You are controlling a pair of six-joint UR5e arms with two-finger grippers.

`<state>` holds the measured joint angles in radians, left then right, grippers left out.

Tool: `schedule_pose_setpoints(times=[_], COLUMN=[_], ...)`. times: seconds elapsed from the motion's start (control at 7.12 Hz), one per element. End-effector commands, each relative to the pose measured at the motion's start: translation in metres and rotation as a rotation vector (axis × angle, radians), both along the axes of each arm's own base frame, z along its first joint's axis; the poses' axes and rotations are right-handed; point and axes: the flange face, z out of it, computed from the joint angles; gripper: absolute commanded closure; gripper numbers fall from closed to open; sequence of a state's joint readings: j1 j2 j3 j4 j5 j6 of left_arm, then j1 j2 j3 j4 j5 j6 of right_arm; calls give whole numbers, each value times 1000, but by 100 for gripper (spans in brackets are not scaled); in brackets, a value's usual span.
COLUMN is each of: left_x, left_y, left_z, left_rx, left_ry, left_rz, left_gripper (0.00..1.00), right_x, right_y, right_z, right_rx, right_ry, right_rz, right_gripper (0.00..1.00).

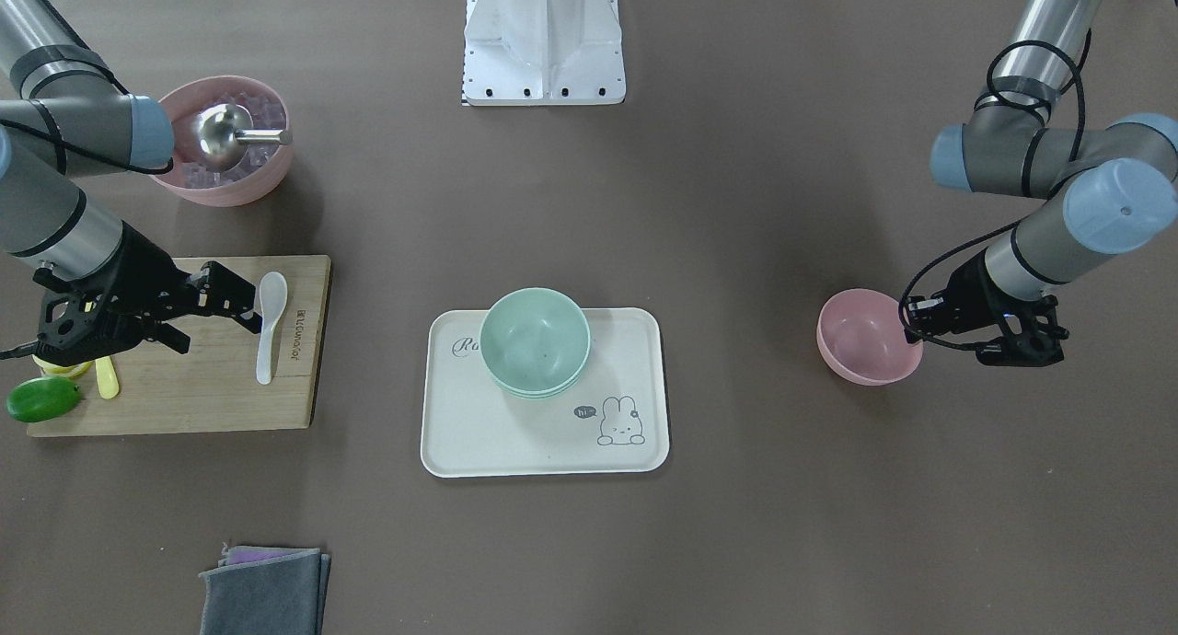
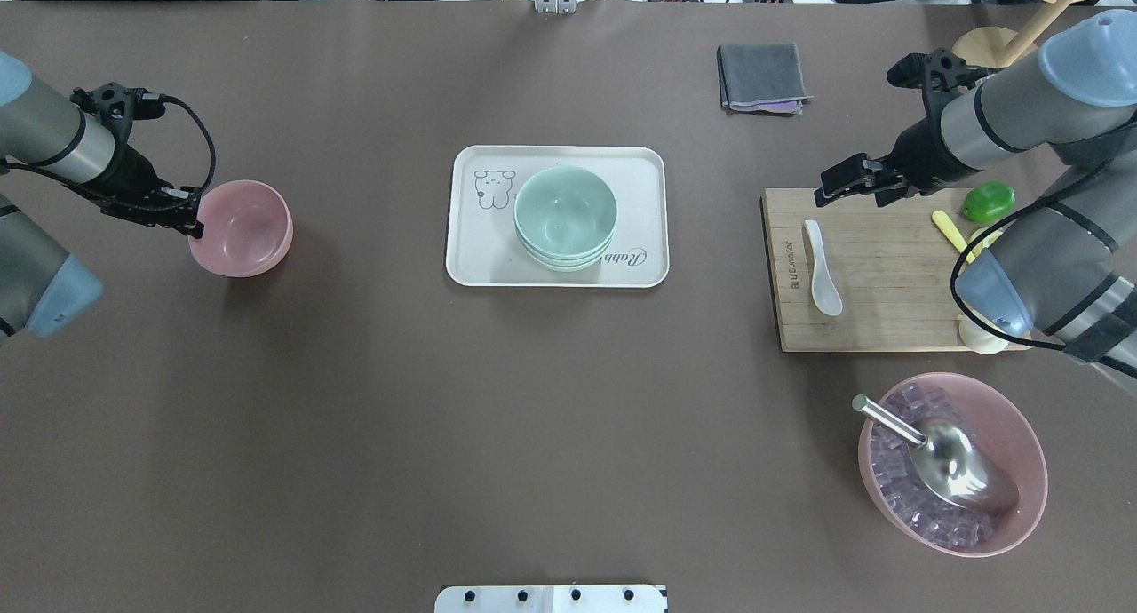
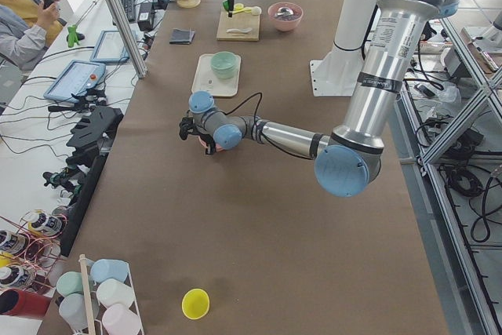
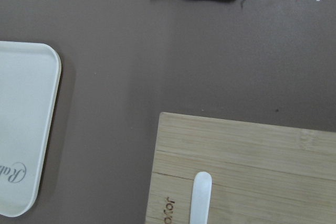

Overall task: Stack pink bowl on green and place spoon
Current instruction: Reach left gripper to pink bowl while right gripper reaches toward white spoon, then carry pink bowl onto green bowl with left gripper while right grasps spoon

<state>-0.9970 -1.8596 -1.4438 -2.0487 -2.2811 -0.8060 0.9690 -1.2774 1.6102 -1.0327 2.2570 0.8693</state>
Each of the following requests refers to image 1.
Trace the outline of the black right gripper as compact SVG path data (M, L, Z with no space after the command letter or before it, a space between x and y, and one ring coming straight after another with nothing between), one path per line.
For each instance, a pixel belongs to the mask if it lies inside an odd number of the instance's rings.
M35 283L47 291L35 335L35 357L42 361L97 361L144 340L186 353L190 337L168 320L193 307L203 316L232 316L249 333L262 333L253 283L216 260L188 274L130 225L94 273L66 280L62 267L44 263Z

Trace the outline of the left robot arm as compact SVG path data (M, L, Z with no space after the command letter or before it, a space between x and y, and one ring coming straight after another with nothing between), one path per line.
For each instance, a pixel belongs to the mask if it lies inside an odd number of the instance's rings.
M990 366L1064 358L1057 287L1143 249L1174 224L1174 119L1138 112L1086 128L1081 62L1101 0L1028 0L986 70L968 123L937 135L929 172L967 193L1043 207L977 238L980 252L934 295L905 290L896 319L909 344L997 329L961 345Z

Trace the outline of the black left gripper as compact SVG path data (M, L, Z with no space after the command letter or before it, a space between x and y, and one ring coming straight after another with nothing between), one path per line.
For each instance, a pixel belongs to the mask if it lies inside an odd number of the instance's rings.
M1023 300L1005 293L990 278L985 254L965 262L931 298L904 299L904 333L909 344L938 344L938 336L997 328L997 338L977 345L977 361L987 366L1045 368L1064 361L1068 329L1057 324L1055 295Z

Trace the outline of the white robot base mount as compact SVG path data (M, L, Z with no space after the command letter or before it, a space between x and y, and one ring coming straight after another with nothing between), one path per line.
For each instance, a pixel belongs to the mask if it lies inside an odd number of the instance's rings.
M618 0L466 0L463 55L470 107L601 106L628 91Z

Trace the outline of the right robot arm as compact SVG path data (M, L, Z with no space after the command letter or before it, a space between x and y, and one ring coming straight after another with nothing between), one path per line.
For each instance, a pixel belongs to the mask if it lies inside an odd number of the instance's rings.
M35 338L4 359L73 365L155 342L188 352L173 320L220 317L260 333L256 287L218 262L183 271L79 186L107 173L161 176L174 132L154 98L123 86L48 0L1 0L1 240L44 287Z

